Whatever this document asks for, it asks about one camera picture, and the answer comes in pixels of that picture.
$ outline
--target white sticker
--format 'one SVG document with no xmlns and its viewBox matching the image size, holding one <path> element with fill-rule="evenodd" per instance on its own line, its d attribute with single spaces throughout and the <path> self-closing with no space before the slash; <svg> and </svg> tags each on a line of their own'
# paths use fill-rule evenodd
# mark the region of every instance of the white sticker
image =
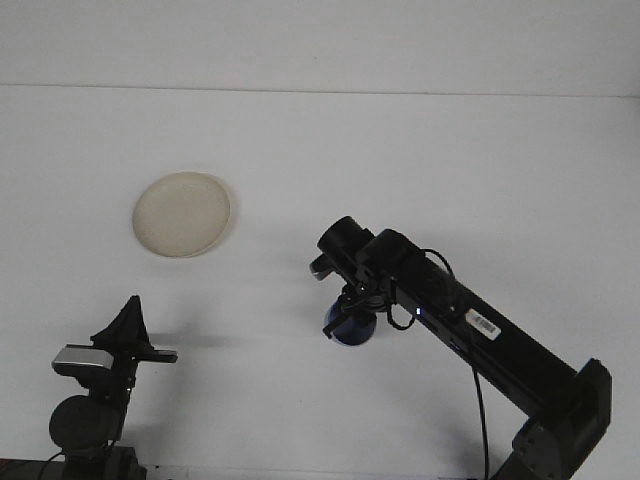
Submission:
<svg viewBox="0 0 640 480">
<path fill-rule="evenodd" d="M 500 330 L 496 325 L 484 318 L 475 310 L 471 309 L 465 314 L 467 323 L 475 327 L 481 334 L 487 337 L 489 340 L 495 340 L 500 335 Z"/>
</svg>

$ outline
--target round plate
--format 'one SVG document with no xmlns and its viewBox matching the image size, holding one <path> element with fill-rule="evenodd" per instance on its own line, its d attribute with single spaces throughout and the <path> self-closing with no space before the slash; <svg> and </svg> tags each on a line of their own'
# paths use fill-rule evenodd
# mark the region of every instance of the round plate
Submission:
<svg viewBox="0 0 640 480">
<path fill-rule="evenodd" d="M 133 210 L 133 231 L 147 249 L 165 257 L 192 257 L 224 232 L 231 207 L 210 175 L 180 172 L 153 183 Z"/>
</svg>

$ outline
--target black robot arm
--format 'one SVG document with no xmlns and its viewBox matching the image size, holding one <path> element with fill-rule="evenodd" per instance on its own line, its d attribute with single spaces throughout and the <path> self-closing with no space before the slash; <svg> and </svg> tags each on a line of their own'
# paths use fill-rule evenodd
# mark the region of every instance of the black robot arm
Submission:
<svg viewBox="0 0 640 480">
<path fill-rule="evenodd" d="M 576 372 L 393 230 L 374 236 L 345 217 L 318 247 L 314 276 L 347 283 L 327 335 L 354 316 L 351 330 L 367 328 L 398 304 L 529 417 L 493 480 L 569 479 L 604 435 L 611 376 L 598 360 Z"/>
</svg>

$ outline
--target white wall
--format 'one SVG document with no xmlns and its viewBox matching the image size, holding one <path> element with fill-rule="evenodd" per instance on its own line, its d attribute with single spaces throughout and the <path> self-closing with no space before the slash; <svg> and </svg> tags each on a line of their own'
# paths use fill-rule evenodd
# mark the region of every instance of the white wall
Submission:
<svg viewBox="0 0 640 480">
<path fill-rule="evenodd" d="M 636 0 L 8 1 L 0 83 L 640 95 Z"/>
</svg>

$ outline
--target black cable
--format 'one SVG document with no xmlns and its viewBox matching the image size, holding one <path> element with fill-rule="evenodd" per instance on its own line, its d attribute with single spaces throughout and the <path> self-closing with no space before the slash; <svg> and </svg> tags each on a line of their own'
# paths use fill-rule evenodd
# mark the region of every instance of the black cable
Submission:
<svg viewBox="0 0 640 480">
<path fill-rule="evenodd" d="M 473 381 L 476 384 L 478 395 L 478 405 L 480 406 L 480 424 L 482 426 L 482 450 L 484 452 L 484 480 L 489 480 L 489 439 L 487 435 L 487 419 L 484 411 L 484 401 L 482 400 L 482 389 L 480 388 L 480 378 L 476 367 L 471 367 Z"/>
<path fill-rule="evenodd" d="M 411 328 L 411 326 L 415 323 L 416 321 L 416 317 L 412 316 L 411 320 L 409 320 L 409 323 L 407 323 L 406 325 L 400 325 L 398 324 L 394 319 L 393 319 L 393 314 L 391 313 L 391 303 L 387 302 L 387 322 L 389 322 L 389 325 L 391 325 L 393 328 L 395 328 L 396 330 L 400 330 L 400 331 L 404 331 L 404 330 L 409 330 Z"/>
<path fill-rule="evenodd" d="M 438 257 L 438 259 L 442 262 L 442 264 L 445 266 L 445 268 L 447 269 L 447 272 L 449 273 L 449 277 L 450 277 L 450 282 L 449 282 L 449 295 L 450 297 L 453 297 L 453 288 L 455 287 L 455 281 L 456 281 L 456 277 L 453 274 L 453 269 L 451 268 L 451 265 L 449 265 L 449 262 L 447 262 L 447 259 L 444 258 L 444 255 L 442 255 L 440 252 L 438 252 L 437 250 L 433 250 L 431 248 L 424 248 L 422 249 L 422 251 L 424 253 L 430 253 L 436 257 Z M 459 300 L 461 300 L 461 297 L 458 295 L 456 302 L 455 303 L 461 303 L 459 302 Z M 453 307 L 453 312 L 452 315 L 457 316 L 460 313 L 462 313 L 461 311 L 459 311 L 459 309 L 457 308 L 457 305 L 453 305 L 454 301 L 453 298 L 451 300 L 451 307 Z M 475 343 L 474 343 L 474 338 L 473 338 L 473 328 L 471 327 L 471 325 L 467 324 L 467 326 L 469 327 L 469 358 L 471 360 L 471 362 L 473 362 L 473 352 L 475 350 Z M 484 453 L 484 480 L 489 480 L 489 470 L 490 470 L 490 465 L 489 465 L 489 436 L 487 434 L 487 419 L 486 419 L 486 414 L 485 414 L 485 409 L 484 409 L 484 400 L 482 398 L 482 388 L 480 387 L 480 378 L 478 376 L 478 370 L 476 369 L 476 367 L 473 365 L 471 365 L 471 372 L 473 373 L 473 381 L 476 385 L 476 394 L 478 397 L 478 407 L 480 409 L 480 425 L 482 428 L 482 450 Z"/>
<path fill-rule="evenodd" d="M 59 457 L 60 455 L 62 455 L 62 450 L 60 450 L 58 453 L 51 456 L 46 462 L 44 462 L 42 467 L 40 467 L 40 472 L 38 472 L 37 480 L 42 480 L 42 476 L 44 475 L 45 469 L 49 466 L 49 464 L 53 461 L 53 459 L 55 459 L 56 457 Z"/>
</svg>

